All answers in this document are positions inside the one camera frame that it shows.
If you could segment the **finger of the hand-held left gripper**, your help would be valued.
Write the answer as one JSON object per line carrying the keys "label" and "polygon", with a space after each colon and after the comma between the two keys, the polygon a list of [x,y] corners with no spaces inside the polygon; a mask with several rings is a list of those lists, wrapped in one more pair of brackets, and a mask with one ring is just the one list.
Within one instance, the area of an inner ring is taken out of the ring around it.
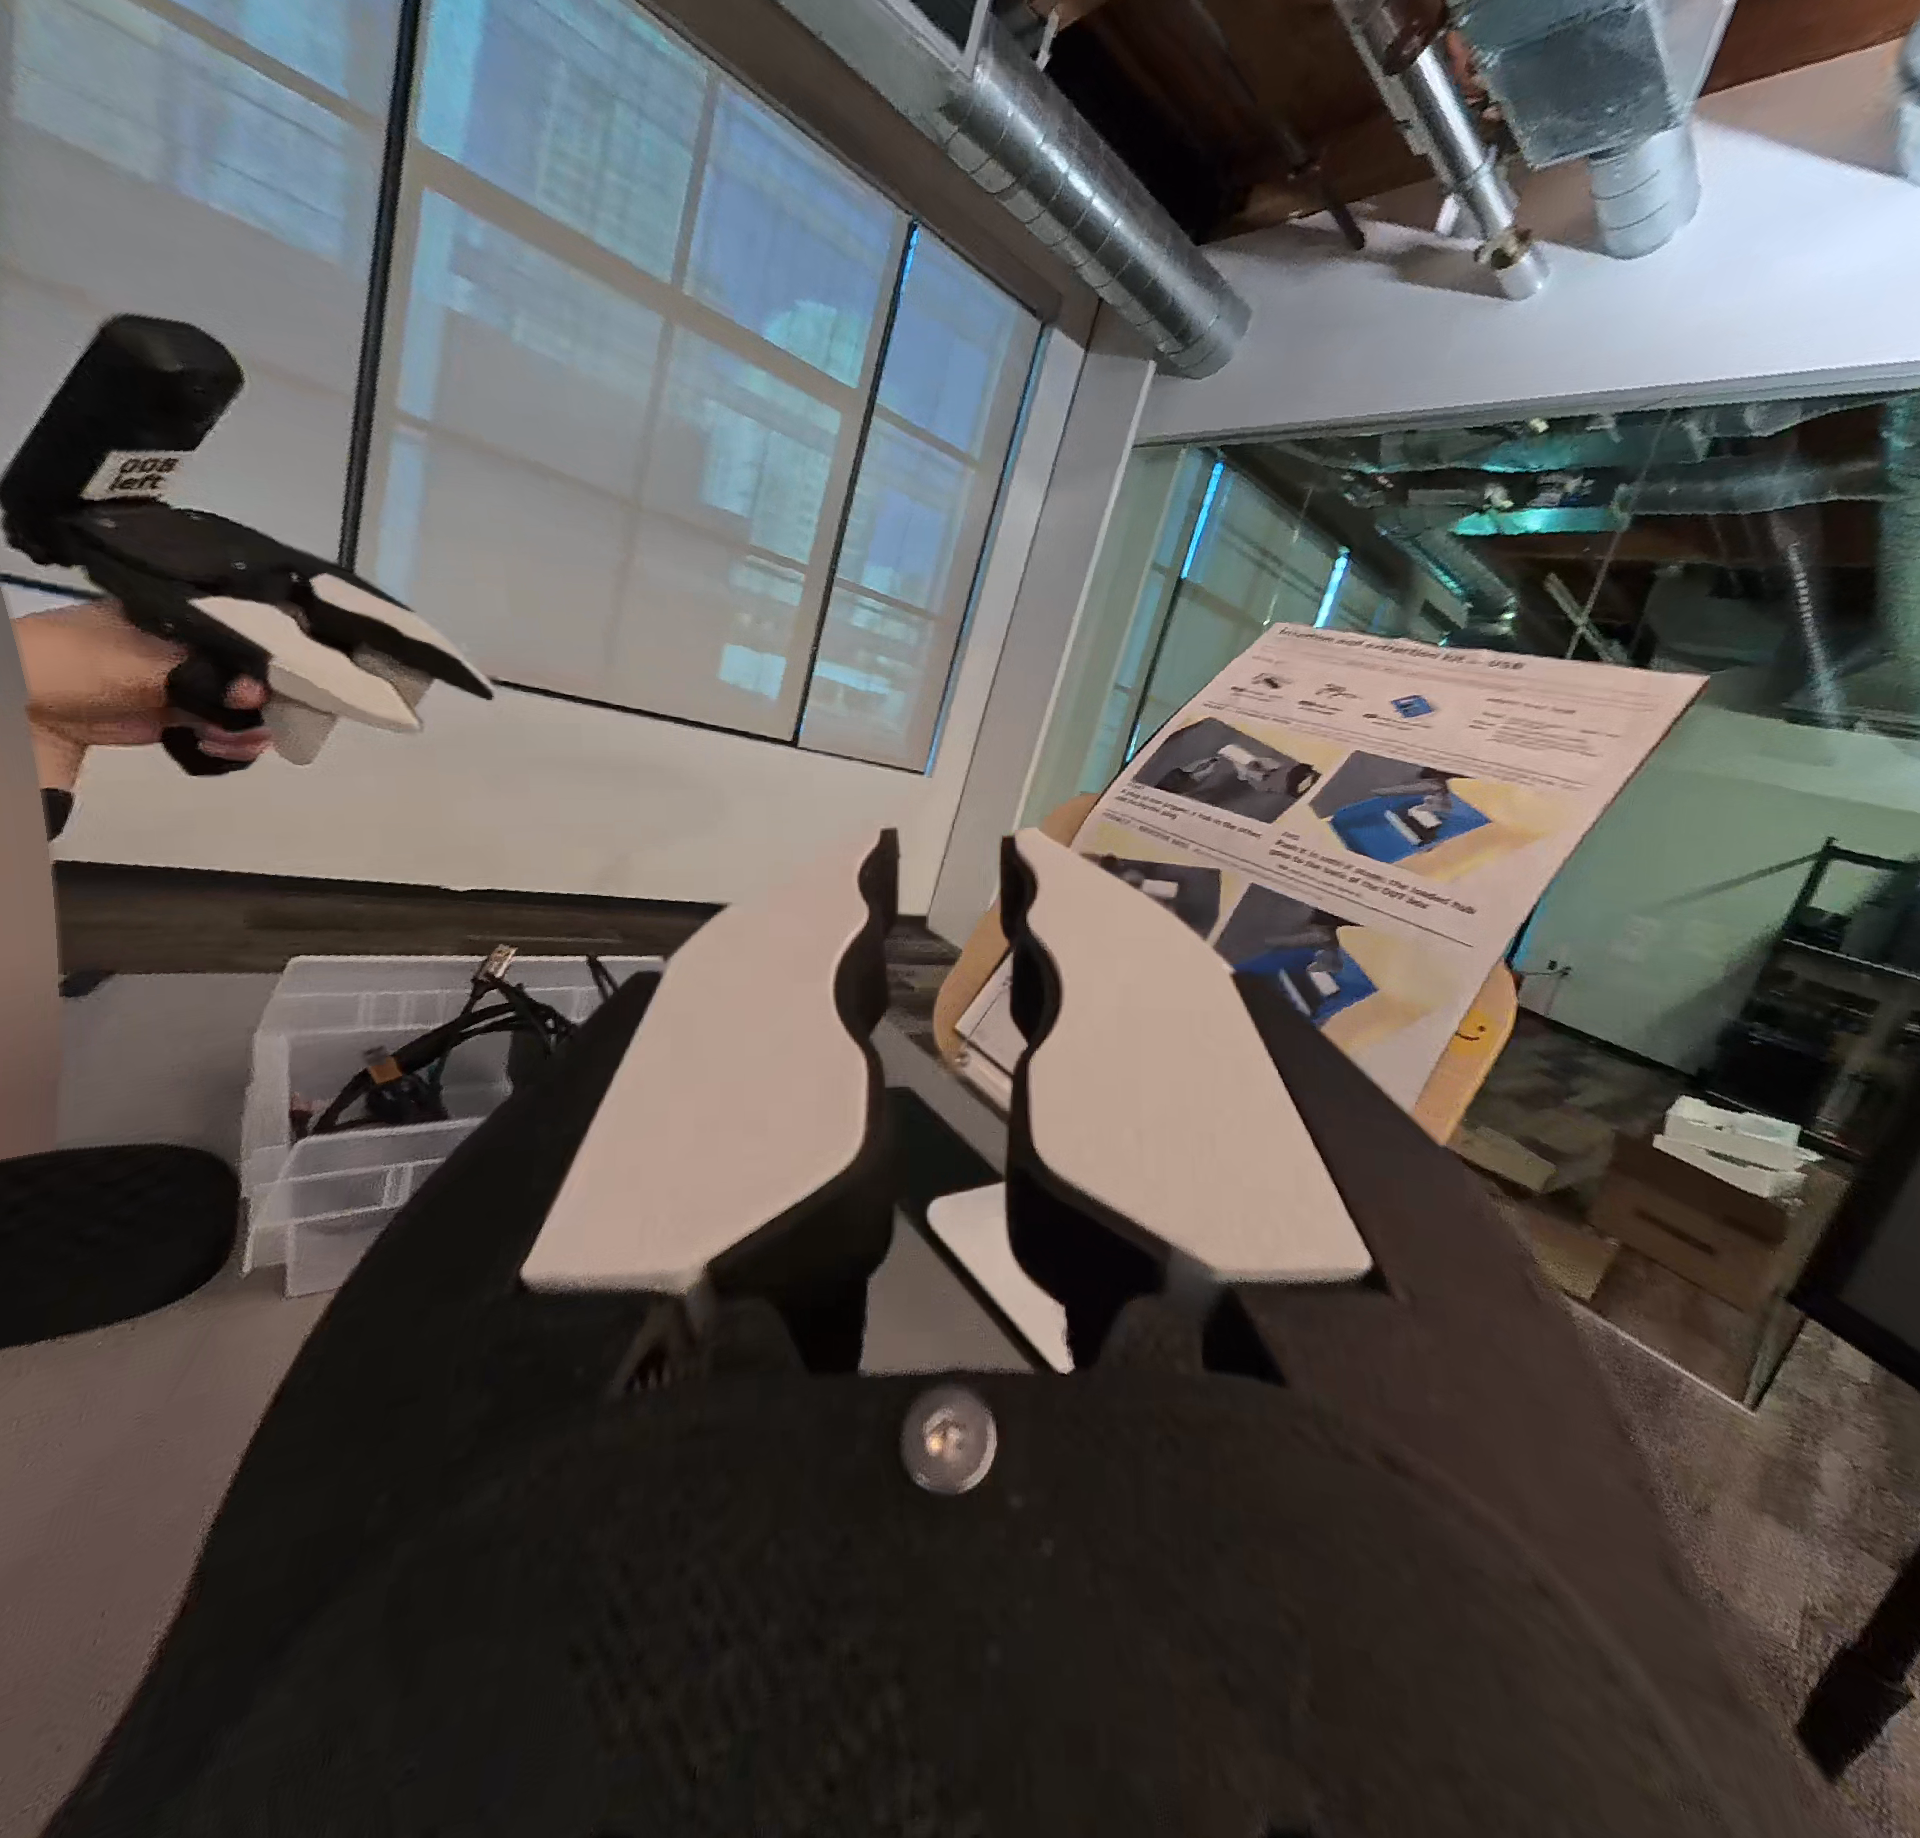
{"label": "finger of the hand-held left gripper", "polygon": [[343,635],[349,651],[371,651],[389,661],[459,688],[474,697],[493,697],[493,680],[435,625],[348,574],[312,574],[306,593],[319,615],[323,635]]}
{"label": "finger of the hand-held left gripper", "polygon": [[236,671],[268,688],[272,697],[384,733],[421,731],[418,711],[394,683],[314,635],[291,607],[262,599],[196,599],[193,613],[231,641],[227,649],[241,660]]}

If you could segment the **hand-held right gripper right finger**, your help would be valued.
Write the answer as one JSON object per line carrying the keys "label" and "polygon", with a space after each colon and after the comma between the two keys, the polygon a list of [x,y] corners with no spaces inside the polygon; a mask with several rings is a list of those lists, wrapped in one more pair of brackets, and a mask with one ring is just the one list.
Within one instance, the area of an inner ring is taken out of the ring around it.
{"label": "hand-held right gripper right finger", "polygon": [[1376,1261],[1232,968],[1040,829],[1004,841],[1020,1056],[1006,1216],[1070,1322],[1141,1296],[1331,1288]]}

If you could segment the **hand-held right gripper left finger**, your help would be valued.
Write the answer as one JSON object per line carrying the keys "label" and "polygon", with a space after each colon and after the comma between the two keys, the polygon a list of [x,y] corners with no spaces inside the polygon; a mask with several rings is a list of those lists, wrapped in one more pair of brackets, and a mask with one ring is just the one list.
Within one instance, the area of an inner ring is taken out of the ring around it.
{"label": "hand-held right gripper left finger", "polygon": [[861,1322],[891,1248],[886,941],[901,834],[837,843],[664,966],[521,1266],[540,1296]]}

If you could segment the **clear plastic bin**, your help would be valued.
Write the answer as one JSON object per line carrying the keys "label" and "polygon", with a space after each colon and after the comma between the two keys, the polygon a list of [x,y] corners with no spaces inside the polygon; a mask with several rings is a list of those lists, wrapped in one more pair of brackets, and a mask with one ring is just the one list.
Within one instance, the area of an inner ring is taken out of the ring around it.
{"label": "clear plastic bin", "polygon": [[334,1292],[459,1143],[661,958],[298,958],[253,1037],[245,1269]]}

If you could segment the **person's left hand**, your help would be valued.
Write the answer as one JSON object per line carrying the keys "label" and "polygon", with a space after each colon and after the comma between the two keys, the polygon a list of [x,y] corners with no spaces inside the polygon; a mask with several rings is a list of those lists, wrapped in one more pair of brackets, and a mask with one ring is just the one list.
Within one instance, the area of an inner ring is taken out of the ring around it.
{"label": "person's left hand", "polygon": [[28,691],[37,773],[72,792],[92,750],[158,745],[187,727],[212,758],[251,765],[271,752],[264,726],[192,717],[169,701],[184,651],[131,625],[111,601],[77,601],[13,620]]}

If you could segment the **dark flat slab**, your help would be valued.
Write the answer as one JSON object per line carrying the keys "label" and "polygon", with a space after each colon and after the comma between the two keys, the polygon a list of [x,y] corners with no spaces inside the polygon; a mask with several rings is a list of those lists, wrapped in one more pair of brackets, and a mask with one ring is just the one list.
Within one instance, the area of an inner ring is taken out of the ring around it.
{"label": "dark flat slab", "polygon": [[934,1248],[926,1208],[948,1192],[1006,1187],[1006,1122],[893,1014],[879,1026],[877,1053],[886,1086],[884,1168],[891,1178],[893,1209],[917,1245],[967,1285]]}

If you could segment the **window with white blinds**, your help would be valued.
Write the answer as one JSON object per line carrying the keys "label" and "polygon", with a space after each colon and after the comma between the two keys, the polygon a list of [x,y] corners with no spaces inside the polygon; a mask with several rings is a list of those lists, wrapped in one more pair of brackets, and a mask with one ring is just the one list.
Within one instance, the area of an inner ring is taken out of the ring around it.
{"label": "window with white blinds", "polygon": [[513,689],[926,773],[1040,321],[639,0],[3,0],[4,456],[98,322],[178,499]]}

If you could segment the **printed instruction poster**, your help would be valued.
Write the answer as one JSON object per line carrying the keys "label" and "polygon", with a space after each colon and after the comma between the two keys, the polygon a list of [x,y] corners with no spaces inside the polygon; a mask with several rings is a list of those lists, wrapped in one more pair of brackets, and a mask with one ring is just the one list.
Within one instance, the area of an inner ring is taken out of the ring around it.
{"label": "printed instruction poster", "polygon": [[1415,1110],[1571,852],[1707,680],[1272,625],[1074,847]]}

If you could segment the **cardboard box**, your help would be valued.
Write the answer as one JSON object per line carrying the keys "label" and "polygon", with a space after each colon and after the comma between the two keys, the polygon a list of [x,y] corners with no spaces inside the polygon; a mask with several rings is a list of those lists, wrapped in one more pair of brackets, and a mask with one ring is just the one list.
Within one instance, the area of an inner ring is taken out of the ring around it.
{"label": "cardboard box", "polygon": [[1818,1161],[1794,1192],[1770,1199],[1618,1134],[1589,1206],[1590,1225],[1740,1311],[1799,1285],[1851,1178]]}

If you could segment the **stack of white boxes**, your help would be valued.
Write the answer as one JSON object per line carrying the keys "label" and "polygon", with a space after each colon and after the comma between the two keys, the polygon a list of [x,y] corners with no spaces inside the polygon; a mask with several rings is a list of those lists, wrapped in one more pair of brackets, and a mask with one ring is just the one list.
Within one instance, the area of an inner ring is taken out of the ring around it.
{"label": "stack of white boxes", "polygon": [[1651,1143],[1764,1202],[1794,1199],[1818,1163],[1818,1150],[1787,1120],[1693,1094],[1674,1098]]}

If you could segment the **black mesh wrist rest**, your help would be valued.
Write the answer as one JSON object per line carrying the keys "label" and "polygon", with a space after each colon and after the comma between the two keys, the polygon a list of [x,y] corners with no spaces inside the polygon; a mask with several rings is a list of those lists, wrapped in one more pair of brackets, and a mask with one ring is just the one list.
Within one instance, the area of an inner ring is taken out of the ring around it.
{"label": "black mesh wrist rest", "polygon": [[3,1345],[163,1311],[227,1267],[242,1184],[212,1153],[111,1143],[3,1161]]}

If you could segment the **black table leg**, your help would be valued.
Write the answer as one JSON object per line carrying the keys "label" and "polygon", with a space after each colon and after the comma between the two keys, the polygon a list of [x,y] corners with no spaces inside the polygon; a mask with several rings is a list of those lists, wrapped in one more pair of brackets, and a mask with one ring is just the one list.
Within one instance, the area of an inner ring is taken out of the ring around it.
{"label": "black table leg", "polygon": [[1919,1550],[1893,1577],[1861,1632],[1821,1669],[1796,1738],[1827,1779],[1844,1778],[1913,1700],[1919,1659]]}

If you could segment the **silver spiral air duct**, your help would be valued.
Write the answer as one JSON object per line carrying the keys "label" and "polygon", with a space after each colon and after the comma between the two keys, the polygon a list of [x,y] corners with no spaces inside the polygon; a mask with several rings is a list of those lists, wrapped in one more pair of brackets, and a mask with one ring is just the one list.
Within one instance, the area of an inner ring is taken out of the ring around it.
{"label": "silver spiral air duct", "polygon": [[934,143],[1117,313],[1169,375],[1201,380],[1251,321],[1241,293],[995,17],[974,72],[934,114]]}

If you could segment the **foil-wrapped air duct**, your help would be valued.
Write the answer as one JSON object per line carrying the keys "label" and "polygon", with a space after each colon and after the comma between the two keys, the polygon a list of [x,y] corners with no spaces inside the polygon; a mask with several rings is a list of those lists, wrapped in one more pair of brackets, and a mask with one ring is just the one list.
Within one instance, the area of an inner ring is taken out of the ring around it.
{"label": "foil-wrapped air duct", "polygon": [[1468,219],[1476,260],[1503,296],[1535,296],[1547,265],[1453,70],[1453,45],[1526,168],[1586,167],[1605,256],[1648,256],[1693,222],[1693,111],[1739,0],[1333,3],[1398,130]]}

